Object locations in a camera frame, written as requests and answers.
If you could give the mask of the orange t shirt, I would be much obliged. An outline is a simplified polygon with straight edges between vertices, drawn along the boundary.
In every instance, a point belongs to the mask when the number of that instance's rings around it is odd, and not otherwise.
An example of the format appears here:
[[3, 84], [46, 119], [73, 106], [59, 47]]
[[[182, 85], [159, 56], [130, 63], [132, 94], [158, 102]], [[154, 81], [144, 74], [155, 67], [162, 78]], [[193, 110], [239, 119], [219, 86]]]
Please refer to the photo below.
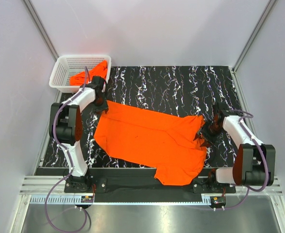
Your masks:
[[178, 117], [108, 101], [94, 134], [115, 159], [156, 168], [163, 185], [188, 185], [202, 171], [207, 149], [196, 133], [203, 116]]

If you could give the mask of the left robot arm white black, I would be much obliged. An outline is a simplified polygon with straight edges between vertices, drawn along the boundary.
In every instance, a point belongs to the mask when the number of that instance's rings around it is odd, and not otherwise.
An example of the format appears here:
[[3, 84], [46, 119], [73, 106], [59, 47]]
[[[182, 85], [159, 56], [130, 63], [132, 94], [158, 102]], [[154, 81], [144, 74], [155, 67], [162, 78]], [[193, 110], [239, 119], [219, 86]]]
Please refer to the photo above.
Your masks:
[[100, 113], [108, 110], [103, 78], [82, 85], [72, 97], [53, 103], [50, 110], [49, 135], [61, 148], [68, 164], [68, 175], [64, 177], [67, 188], [79, 192], [92, 189], [92, 178], [82, 154], [80, 141], [83, 134], [81, 112], [88, 106]]

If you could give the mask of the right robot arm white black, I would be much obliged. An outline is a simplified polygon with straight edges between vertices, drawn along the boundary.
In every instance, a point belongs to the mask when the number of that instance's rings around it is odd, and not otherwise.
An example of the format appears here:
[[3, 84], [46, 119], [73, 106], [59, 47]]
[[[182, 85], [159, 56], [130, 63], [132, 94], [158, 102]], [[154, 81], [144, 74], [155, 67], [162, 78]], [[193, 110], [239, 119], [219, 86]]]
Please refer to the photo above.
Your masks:
[[276, 149], [259, 140], [248, 128], [244, 119], [253, 115], [242, 110], [216, 110], [214, 119], [207, 121], [196, 133], [202, 139], [201, 147], [209, 147], [221, 133], [228, 133], [237, 147], [232, 167], [222, 167], [211, 173], [207, 186], [219, 192], [225, 184], [244, 186], [254, 192], [262, 192], [274, 182]]

